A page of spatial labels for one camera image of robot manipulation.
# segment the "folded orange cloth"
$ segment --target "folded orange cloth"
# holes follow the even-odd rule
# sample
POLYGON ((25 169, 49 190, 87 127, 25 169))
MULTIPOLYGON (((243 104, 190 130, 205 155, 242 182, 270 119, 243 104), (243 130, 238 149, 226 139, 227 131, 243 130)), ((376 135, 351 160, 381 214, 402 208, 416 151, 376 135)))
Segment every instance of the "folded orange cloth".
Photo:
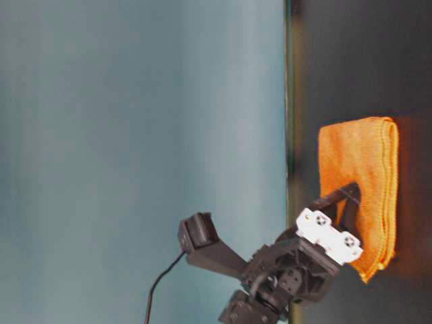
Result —
POLYGON ((398 146, 398 128, 389 117, 347 121, 319 132, 321 196, 352 181, 360 186, 363 254, 352 266, 365 283, 394 256, 398 146))

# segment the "orange towel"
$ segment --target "orange towel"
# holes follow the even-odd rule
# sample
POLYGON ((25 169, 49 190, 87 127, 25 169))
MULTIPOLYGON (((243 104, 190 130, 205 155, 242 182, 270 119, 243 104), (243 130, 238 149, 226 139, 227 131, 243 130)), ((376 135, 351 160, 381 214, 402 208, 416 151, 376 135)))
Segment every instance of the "orange towel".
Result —
POLYGON ((365 283, 394 256, 398 145, 398 128, 389 117, 348 121, 319 132, 321 196, 352 181, 361 189, 357 227, 364 251, 352 266, 365 283))

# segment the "dark table surface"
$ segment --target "dark table surface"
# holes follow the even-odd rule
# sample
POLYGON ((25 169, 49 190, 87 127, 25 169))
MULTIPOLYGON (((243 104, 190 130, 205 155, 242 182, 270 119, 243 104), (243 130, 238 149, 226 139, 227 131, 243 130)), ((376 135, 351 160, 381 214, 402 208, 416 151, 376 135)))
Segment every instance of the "dark table surface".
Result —
POLYGON ((397 257, 368 285, 344 267, 294 324, 432 323, 432 2, 290 5, 292 215, 319 195, 320 127, 388 115, 400 131, 397 257))

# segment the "black cable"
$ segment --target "black cable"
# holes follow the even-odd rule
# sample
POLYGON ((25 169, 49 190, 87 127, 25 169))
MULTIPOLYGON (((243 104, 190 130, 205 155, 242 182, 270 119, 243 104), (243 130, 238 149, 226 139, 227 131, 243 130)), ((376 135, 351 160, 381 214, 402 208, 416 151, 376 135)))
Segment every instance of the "black cable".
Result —
POLYGON ((177 264, 178 261, 184 256, 185 252, 182 251, 182 253, 179 254, 176 260, 164 271, 162 272, 158 278, 156 278, 154 284, 150 288, 150 292, 148 292, 148 298, 147 298, 147 310, 146 310, 146 319, 144 320, 144 324, 149 324, 150 322, 150 312, 151 312, 151 302, 153 300, 153 292, 155 291, 156 285, 159 283, 159 281, 162 279, 164 275, 169 273, 171 269, 177 264))

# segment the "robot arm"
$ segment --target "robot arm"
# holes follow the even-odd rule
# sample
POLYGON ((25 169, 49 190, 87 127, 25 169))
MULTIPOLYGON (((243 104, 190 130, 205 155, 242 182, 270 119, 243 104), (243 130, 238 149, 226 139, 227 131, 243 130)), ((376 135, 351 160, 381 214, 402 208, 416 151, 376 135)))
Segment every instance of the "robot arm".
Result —
POLYGON ((275 324, 291 302, 316 302, 344 263, 360 257, 356 228, 360 189, 348 184, 305 208, 296 224, 264 245, 246 263, 217 236, 210 213, 180 223, 178 237, 191 265, 235 277, 234 292, 219 320, 225 324, 275 324), (340 222, 337 204, 346 201, 340 222))

